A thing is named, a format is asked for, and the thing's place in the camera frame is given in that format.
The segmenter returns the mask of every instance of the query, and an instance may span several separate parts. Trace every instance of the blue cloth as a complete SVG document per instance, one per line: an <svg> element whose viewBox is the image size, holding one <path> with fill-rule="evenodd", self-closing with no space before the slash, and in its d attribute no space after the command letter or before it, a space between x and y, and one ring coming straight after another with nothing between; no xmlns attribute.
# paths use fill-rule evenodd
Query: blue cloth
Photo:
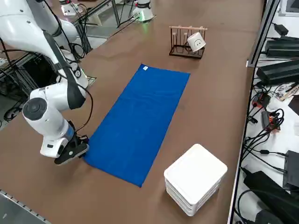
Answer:
<svg viewBox="0 0 299 224"><path fill-rule="evenodd" d="M189 75L141 64L90 138L85 161L141 187Z"/></svg>

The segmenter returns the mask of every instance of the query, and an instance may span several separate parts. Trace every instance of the black device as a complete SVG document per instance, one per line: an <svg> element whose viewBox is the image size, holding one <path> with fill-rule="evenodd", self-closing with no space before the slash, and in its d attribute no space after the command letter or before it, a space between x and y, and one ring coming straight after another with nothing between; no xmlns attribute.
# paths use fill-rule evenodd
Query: black device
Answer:
<svg viewBox="0 0 299 224"><path fill-rule="evenodd" d="M277 119L278 117L272 115L269 111L262 111L261 113L261 121L262 127L264 130L268 132L277 132L280 130L280 126L277 126Z"/></svg>
<svg viewBox="0 0 299 224"><path fill-rule="evenodd" d="M267 57L299 57L299 41L287 39L267 41L265 45Z"/></svg>
<svg viewBox="0 0 299 224"><path fill-rule="evenodd" d="M261 66L257 76L265 85L278 85L299 81L299 60Z"/></svg>
<svg viewBox="0 0 299 224"><path fill-rule="evenodd" d="M284 224L299 224L299 209L289 204L291 203L299 206L299 201L293 198L270 177L268 177L263 171L251 173L246 169L243 170L245 170L246 174L244 184L249 189L268 192L267 194L263 192L253 191L271 210L271 212L275 214L275 216L277 216ZM282 198L288 203L271 195Z"/></svg>
<svg viewBox="0 0 299 224"><path fill-rule="evenodd" d="M280 38L278 38L278 40L282 40L282 41L299 41L298 37L292 37L292 36L281 36Z"/></svg>
<svg viewBox="0 0 299 224"><path fill-rule="evenodd" d="M299 153L287 151L285 167L287 171L283 178L283 187L286 189L297 189L299 187Z"/></svg>
<svg viewBox="0 0 299 224"><path fill-rule="evenodd" d="M276 24L276 23L273 23L273 25L274 25L275 31L278 32L279 35L285 36L288 34L289 30L287 28L285 28L284 25Z"/></svg>
<svg viewBox="0 0 299 224"><path fill-rule="evenodd" d="M252 105L258 108L266 108L270 102L271 97L265 92L258 92L252 100Z"/></svg>
<svg viewBox="0 0 299 224"><path fill-rule="evenodd" d="M284 224L279 218L267 210L261 210L256 215L256 224Z"/></svg>

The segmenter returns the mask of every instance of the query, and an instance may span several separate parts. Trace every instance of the white cup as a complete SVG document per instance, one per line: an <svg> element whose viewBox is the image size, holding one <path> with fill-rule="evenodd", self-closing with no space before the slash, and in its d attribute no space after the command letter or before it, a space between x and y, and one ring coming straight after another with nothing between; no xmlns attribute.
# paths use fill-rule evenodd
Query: white cup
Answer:
<svg viewBox="0 0 299 224"><path fill-rule="evenodd" d="M199 49L203 48L206 44L204 38L200 35L199 32L192 34L187 39L188 44L190 45L193 52L198 51Z"/></svg>

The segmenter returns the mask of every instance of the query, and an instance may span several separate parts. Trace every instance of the black cable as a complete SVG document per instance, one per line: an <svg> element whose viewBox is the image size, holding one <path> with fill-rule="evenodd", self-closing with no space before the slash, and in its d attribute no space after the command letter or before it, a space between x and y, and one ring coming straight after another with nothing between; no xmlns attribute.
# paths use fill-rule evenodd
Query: black cable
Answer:
<svg viewBox="0 0 299 224"><path fill-rule="evenodd" d="M71 49L71 53L74 55L75 59L78 60L78 59L82 59L85 55L86 55L86 52L85 50L83 49L83 47L80 45L80 44L77 44L77 43L70 43L70 40L69 38L67 37L65 31L62 29L62 26L61 26L61 23L59 21L59 18L55 15L55 13L53 12L53 10L51 9L51 7L48 5L47 1L44 1L45 4L48 6L49 10L51 11L51 13L53 14L53 16L55 17L57 23L58 23L58 26L59 28L61 29L62 33L64 34L67 42L68 42L68 45ZM83 55L79 55L79 53L76 51L75 47L76 46L80 46L82 49L83 49Z"/></svg>
<svg viewBox="0 0 299 224"><path fill-rule="evenodd" d="M271 167L271 168L273 168L273 169L275 169L275 170L277 170L277 171L279 171L279 172L282 172L282 173L284 173L284 174L287 173L287 171L286 171L285 169L281 169L281 168L275 167L275 166L269 164L268 162L266 162L265 160L261 159L261 158L258 157L257 155L255 155L253 152L251 152L251 151L248 151L248 152L249 152L250 154L252 154L254 157L256 157L257 159L259 159L260 161L262 161L263 163L267 164L269 167Z"/></svg>
<svg viewBox="0 0 299 224"><path fill-rule="evenodd" d="M247 147L249 147L249 148L253 148L252 147L252 145L253 144L255 144L255 143L257 143L259 140L261 140L263 137L265 137L266 135L268 135L268 133L264 133L264 134L261 134L263 131L265 131L265 129L266 129L266 127L257 135L257 136L255 136L255 137L253 137L252 138L252 140L251 140L251 142L250 142L250 144L247 146ZM241 158L241 162L240 163L242 163L243 162L243 160L249 155L249 152L251 152L251 150L248 150L248 153L245 155L245 153L244 153L244 156L243 156L243 158Z"/></svg>
<svg viewBox="0 0 299 224"><path fill-rule="evenodd" d="M277 123L274 124L274 126L272 127L272 130L278 128L278 127L283 123L283 121L284 121L285 113L284 113L284 110L282 110L282 109L280 109L280 108L277 109L277 110L275 110L275 111L273 111L273 112L271 112L270 115L271 115L271 116L275 115L276 117L278 117L278 115L279 115L279 114L277 114L278 111L281 111L281 112L282 112L282 115L281 115L280 118L277 118ZM258 146L259 144L261 144L261 143L263 143L263 142L265 142L265 141L267 141L267 140L269 139L270 132L271 132L272 130L270 130L270 132L269 132L269 131L267 131L266 129L269 127L270 124L271 124L271 123L269 123L265 128L263 128L263 130L260 131L260 133L259 133L257 136L255 136L255 137L253 137L253 138L250 138L251 142L250 142L250 144L247 146L247 147L250 148L250 150L247 150L248 153L247 153L246 155L243 156L243 158L241 159L241 163L242 163L242 161L249 155L249 153L251 153L251 151L252 151L252 149L253 149L254 147ZM259 142L258 144L254 145L255 143L257 143L260 139L262 139L262 138L263 138L264 136L266 136L266 135L268 135L267 139L265 139L264 141Z"/></svg>
<svg viewBox="0 0 299 224"><path fill-rule="evenodd" d="M20 107L23 103L25 102L25 100L23 98L21 98L20 100L18 100L11 108L9 108L5 114L3 115L3 119L6 121L6 122L10 122L12 121L16 115L14 116L13 114L16 113L17 111L18 112L21 112L22 111L22 108Z"/></svg>
<svg viewBox="0 0 299 224"><path fill-rule="evenodd" d="M248 115L256 108L256 106L252 107L252 109L248 112Z"/></svg>
<svg viewBox="0 0 299 224"><path fill-rule="evenodd" d="M131 5L131 8L130 8L129 17L132 16L133 5L134 5L134 0L132 0L132 5Z"/></svg>
<svg viewBox="0 0 299 224"><path fill-rule="evenodd" d="M261 110L263 109L263 107L261 107L260 109L258 109L254 114L251 115L251 117L254 117L257 113L259 113Z"/></svg>
<svg viewBox="0 0 299 224"><path fill-rule="evenodd" d="M20 50L20 49L7 49L7 50L0 50L0 53L5 53L5 52L13 52L13 51L22 51L22 52L26 52L26 53L30 53L30 54L34 54L34 55L38 55L38 53L36 53L36 52L32 52L32 51L26 51L26 50Z"/></svg>
<svg viewBox="0 0 299 224"><path fill-rule="evenodd" d="M114 34L112 34L110 37L116 35L117 33L121 32L124 28L126 28L127 26L129 26L131 23L135 22L137 19L139 19L139 17L135 18L134 20L132 20L130 23L128 23L126 26L124 26L123 28L121 28L120 30L118 30L117 32L115 32Z"/></svg>
<svg viewBox="0 0 299 224"><path fill-rule="evenodd" d="M241 198L243 197L243 195L245 195L246 193L251 192L251 191L252 191L253 193L258 192L258 193L264 193L264 194L267 194L267 195L269 195L269 196L271 196L271 197L274 197L274 198L276 198L276 199L281 200L282 202L285 202L285 203L289 204L290 206L293 206L294 208L299 209L299 205L298 205L298 204L289 202L288 200L285 200L284 198L279 197L279 196L277 196L277 195L275 195L275 194L272 194L272 193L270 193L270 192L263 191L263 190L249 189L249 190L246 190L246 191L242 192L242 193L240 194L239 198L238 198L238 202L237 202L237 210L238 210L238 213L239 213L240 215L241 215L241 212L240 212L240 201L241 201Z"/></svg>
<svg viewBox="0 0 299 224"><path fill-rule="evenodd" d="M123 11L123 8L125 7L125 4L126 4L125 1L126 1L126 0L123 0L122 9L121 9L121 16L119 17L119 23L121 23L122 11Z"/></svg>
<svg viewBox="0 0 299 224"><path fill-rule="evenodd" d="M57 73L57 74L58 74L60 77L62 77L62 78L64 78L64 79L67 80L66 77L62 76L62 75L59 74L59 73ZM78 83L76 83L76 82L73 82L73 81L70 81L70 80L67 80L67 81L68 81L68 83L70 83L70 84L75 84L75 85L81 87L85 92L87 92L87 94L89 95L90 100L91 100L91 107L90 107L90 113L89 113L88 119L87 119L87 121L86 121L83 125L81 125L79 128L76 129L76 132L77 132L77 131L81 130L83 127L85 127L85 126L87 125L87 123L89 122L90 118L92 117L92 113L93 113L93 97L92 97L91 93L90 93L86 88L84 88L83 86L81 86L80 84L78 84Z"/></svg>
<svg viewBox="0 0 299 224"><path fill-rule="evenodd" d="M3 42L3 40L2 40L1 38L0 38L0 42L1 42L1 44L2 44L2 47L3 47L4 53L5 53L7 62L8 62L8 64L9 64L9 66L11 67L12 71L13 71L14 74L15 74L15 79L13 79L13 80L17 83L17 85L19 86L19 88L23 91L22 85L21 85L21 83L20 83L20 81L19 81L19 79L18 79L18 76L17 76L17 74L16 74L16 72L15 72L15 69L14 69L14 67L13 67L13 64L11 63L11 60L10 60L9 55L8 55L8 53L7 53L7 49L6 49L6 47L5 47L5 44L4 44L4 42Z"/></svg>
<svg viewBox="0 0 299 224"><path fill-rule="evenodd" d="M251 149L252 151L257 152L257 153L260 153L260 154L262 154L262 155L277 154L277 155L281 155L281 156L284 156L284 157L288 157L288 155L285 154L285 153L280 153L280 152L270 152L269 150L266 150L266 149L255 150L253 147L250 148L250 147L247 147L247 146L245 146L245 145L244 145L244 147L246 147L246 150Z"/></svg>
<svg viewBox="0 0 299 224"><path fill-rule="evenodd" d="M277 86L277 87L275 88L275 90L274 90L274 94L276 93L276 90L279 89L279 87L282 86L282 85L283 85L283 84L281 84L281 85L279 85L279 86Z"/></svg>
<svg viewBox="0 0 299 224"><path fill-rule="evenodd" d="M124 23L126 23L126 22L128 22L128 21L130 21L131 19L133 19L133 16L131 17L131 18L129 18L129 19L127 19L127 20L125 20L124 22L121 22L119 25L118 25L118 27L117 28L119 28L122 24L124 24Z"/></svg>

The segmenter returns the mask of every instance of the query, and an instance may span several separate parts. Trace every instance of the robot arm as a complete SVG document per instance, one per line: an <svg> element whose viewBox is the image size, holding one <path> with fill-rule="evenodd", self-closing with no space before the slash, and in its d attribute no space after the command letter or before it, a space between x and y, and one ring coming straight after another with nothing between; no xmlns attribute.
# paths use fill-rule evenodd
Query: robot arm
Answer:
<svg viewBox="0 0 299 224"><path fill-rule="evenodd" d="M88 80L85 75L76 78L66 61L59 48L65 45L65 37L59 33L56 18L44 2L0 0L0 5L0 38L14 48L45 55L57 74L64 77L60 83L33 90L23 107L25 120L43 135L41 154L56 158L56 164L63 164L88 150L88 145L81 144L74 134L74 126L59 112L83 105ZM70 27L69 33L75 29L66 21L61 24L66 29Z"/></svg>

